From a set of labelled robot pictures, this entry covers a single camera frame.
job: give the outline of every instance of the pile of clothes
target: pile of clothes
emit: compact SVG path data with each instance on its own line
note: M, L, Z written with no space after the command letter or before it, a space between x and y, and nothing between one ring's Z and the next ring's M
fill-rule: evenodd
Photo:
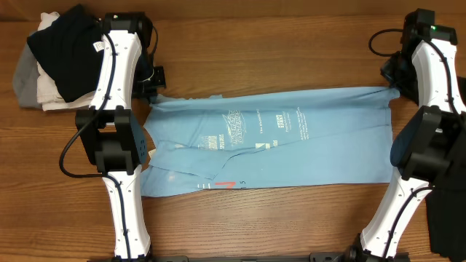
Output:
M60 16L41 14L27 38L13 77L20 107L44 111L88 106L97 87L103 52L98 22L77 5Z

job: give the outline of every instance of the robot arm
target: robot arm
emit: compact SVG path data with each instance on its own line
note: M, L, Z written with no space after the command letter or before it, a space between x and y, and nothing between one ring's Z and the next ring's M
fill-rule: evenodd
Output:
M76 112L76 127L80 130L98 115L94 125L80 136L89 161L105 175L115 228L115 256L111 261L149 261L151 241L139 186L147 145L131 111L131 98L157 95L155 89L165 85L165 78L162 68L153 67L147 54L152 23L143 13L107 14L102 26L106 35L98 87L89 110ZM107 124L114 125L116 132L99 131Z
M443 64L442 57L431 44L422 39L430 41L443 53L448 66ZM451 92L455 109L466 112L456 81L454 29L434 25L434 13L418 9L406 17L402 43L403 51L395 55L397 64L391 66L395 70L388 79L415 76L412 79L417 82L404 84L419 90L419 111L393 143L392 180L374 218L360 235L360 245L357 243L359 256L367 261L396 258L399 240L419 203L432 188L442 186L449 172L455 172L452 167L461 162L458 149L465 146L462 139L465 134L449 103ZM412 67L399 66L410 62ZM451 90L446 68L449 68L450 79L454 80L450 80Z

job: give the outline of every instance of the wooden table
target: wooden table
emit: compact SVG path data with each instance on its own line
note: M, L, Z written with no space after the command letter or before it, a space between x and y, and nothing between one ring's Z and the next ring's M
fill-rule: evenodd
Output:
M466 17L439 16L466 41ZM101 179L71 179L58 157L76 132L74 112L18 107L12 75L26 36L37 23L0 23L0 261L86 261L111 257L114 227ZM165 67L164 95L205 98L328 87L386 85L383 57L369 37L402 28L403 16L265 17L239 20L163 20L157 63ZM400 49L399 34L381 36L380 52ZM466 47L457 73L466 75ZM416 111L392 102L395 135ZM143 124L147 106L135 102ZM69 170L94 172L78 141ZM331 185L243 191L202 191L144 199L156 255L189 257L304 255L344 250L372 219L387 185ZM412 261L444 261L430 253L425 205L401 239Z

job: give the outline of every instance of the gray cloth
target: gray cloth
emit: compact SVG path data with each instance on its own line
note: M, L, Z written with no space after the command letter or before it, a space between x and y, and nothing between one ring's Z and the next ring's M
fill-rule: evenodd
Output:
M25 44L13 76L13 90L20 107L41 108L41 105L37 103L38 77L37 60L28 44Z

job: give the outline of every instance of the blue shirt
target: blue shirt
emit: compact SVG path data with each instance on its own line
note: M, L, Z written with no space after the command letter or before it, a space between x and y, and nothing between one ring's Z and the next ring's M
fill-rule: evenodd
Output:
M142 195L388 182L388 103L397 96L385 87L159 96L144 125L157 150L142 174Z

